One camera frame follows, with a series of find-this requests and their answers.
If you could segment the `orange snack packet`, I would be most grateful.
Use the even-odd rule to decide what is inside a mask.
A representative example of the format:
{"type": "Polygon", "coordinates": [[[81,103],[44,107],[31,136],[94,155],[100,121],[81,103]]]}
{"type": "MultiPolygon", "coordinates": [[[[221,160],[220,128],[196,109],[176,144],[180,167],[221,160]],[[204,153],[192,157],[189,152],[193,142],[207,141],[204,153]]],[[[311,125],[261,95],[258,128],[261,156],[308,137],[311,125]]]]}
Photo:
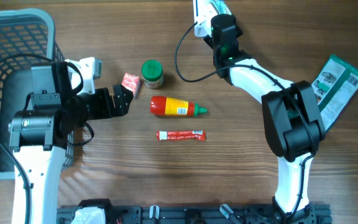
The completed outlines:
{"type": "Polygon", "coordinates": [[[121,84],[133,93],[134,98],[137,97],[137,93],[140,87],[139,76],[131,75],[130,73],[125,73],[121,84]]]}

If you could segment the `red sauce bottle green cap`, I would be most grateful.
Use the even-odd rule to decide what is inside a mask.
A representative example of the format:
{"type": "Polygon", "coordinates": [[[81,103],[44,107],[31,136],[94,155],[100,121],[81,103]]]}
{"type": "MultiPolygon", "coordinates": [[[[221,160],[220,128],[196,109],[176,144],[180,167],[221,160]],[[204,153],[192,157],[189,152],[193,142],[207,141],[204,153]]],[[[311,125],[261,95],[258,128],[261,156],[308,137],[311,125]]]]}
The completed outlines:
{"type": "Polygon", "coordinates": [[[150,100],[150,112],[156,116],[198,116],[207,113],[208,110],[190,101],[153,96],[150,100]]]}

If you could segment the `green lid spice jar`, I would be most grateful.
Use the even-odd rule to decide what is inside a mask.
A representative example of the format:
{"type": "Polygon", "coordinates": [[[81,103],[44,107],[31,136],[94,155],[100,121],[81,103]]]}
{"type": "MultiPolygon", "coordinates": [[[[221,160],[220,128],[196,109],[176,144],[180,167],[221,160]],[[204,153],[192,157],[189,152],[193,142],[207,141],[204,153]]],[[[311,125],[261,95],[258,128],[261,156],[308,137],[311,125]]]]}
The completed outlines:
{"type": "Polygon", "coordinates": [[[163,67],[159,61],[148,60],[144,62],[141,72],[147,87],[157,89],[163,85],[163,67]]]}

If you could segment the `red snack bar wrapper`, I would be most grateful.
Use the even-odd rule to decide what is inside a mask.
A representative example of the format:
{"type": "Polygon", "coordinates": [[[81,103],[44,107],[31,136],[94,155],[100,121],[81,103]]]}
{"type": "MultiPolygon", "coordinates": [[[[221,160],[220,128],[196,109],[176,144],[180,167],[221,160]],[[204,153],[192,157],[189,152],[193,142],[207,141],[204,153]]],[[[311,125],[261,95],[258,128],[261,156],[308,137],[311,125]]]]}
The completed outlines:
{"type": "Polygon", "coordinates": [[[204,131],[157,131],[158,141],[180,141],[187,139],[204,141],[206,133],[204,131]]]}

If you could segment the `green 3M gloves package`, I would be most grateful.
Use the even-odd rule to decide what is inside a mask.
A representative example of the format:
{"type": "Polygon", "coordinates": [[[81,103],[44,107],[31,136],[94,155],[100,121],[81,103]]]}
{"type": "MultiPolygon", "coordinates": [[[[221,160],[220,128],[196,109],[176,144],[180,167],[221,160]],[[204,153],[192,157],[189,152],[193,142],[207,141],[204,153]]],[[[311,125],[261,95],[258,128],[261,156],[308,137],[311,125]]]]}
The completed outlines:
{"type": "Polygon", "coordinates": [[[332,54],[311,86],[325,130],[329,130],[358,91],[358,69],[332,54]]]}

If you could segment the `mint wet wipes pack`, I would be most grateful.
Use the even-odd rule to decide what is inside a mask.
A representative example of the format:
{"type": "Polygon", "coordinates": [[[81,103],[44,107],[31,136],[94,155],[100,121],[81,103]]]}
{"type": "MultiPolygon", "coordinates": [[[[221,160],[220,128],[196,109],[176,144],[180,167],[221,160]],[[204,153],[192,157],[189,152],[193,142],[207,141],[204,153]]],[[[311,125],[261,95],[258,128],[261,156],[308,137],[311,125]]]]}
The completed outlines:
{"type": "Polygon", "coordinates": [[[217,12],[217,14],[232,14],[224,0],[210,0],[210,3],[213,6],[214,10],[217,12]]]}

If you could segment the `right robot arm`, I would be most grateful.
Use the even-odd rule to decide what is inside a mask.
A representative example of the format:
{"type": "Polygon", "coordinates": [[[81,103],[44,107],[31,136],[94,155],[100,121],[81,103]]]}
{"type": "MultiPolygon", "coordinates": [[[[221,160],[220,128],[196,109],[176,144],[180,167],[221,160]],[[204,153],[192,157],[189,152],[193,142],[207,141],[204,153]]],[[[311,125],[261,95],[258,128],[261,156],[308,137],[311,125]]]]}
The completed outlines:
{"type": "Polygon", "coordinates": [[[213,49],[216,74],[252,95],[262,105],[265,138],[278,159],[278,186],[271,223],[330,223],[329,206],[310,204],[307,196],[311,162],[326,131],[307,81],[276,77],[239,48],[242,34],[233,15],[211,19],[204,40],[213,49]]]}

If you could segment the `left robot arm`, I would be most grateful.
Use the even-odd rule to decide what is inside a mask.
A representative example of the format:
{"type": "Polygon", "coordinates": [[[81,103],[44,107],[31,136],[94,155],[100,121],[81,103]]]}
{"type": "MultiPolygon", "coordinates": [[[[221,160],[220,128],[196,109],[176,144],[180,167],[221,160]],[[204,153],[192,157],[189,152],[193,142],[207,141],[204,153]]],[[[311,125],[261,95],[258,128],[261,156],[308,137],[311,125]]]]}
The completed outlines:
{"type": "Polygon", "coordinates": [[[71,62],[39,63],[31,68],[32,92],[9,123],[9,147],[19,163],[15,174],[13,223],[55,223],[58,185],[69,135],[89,120],[124,116],[134,97],[121,84],[114,94],[88,84],[94,71],[71,62]]]}

